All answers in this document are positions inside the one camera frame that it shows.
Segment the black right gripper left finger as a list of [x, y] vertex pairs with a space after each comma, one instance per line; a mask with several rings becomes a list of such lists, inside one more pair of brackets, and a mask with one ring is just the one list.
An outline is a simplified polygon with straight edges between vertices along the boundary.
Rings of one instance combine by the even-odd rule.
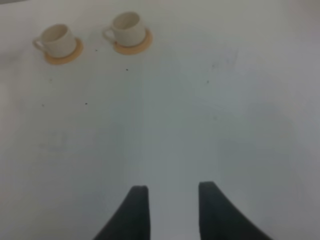
[[150, 240], [148, 187], [133, 186], [119, 208], [94, 238], [96, 240]]

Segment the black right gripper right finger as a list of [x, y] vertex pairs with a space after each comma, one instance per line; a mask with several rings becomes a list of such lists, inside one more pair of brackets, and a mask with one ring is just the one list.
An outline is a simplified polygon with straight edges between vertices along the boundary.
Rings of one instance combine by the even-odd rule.
[[269, 240], [214, 182], [198, 185], [199, 234], [202, 240]]

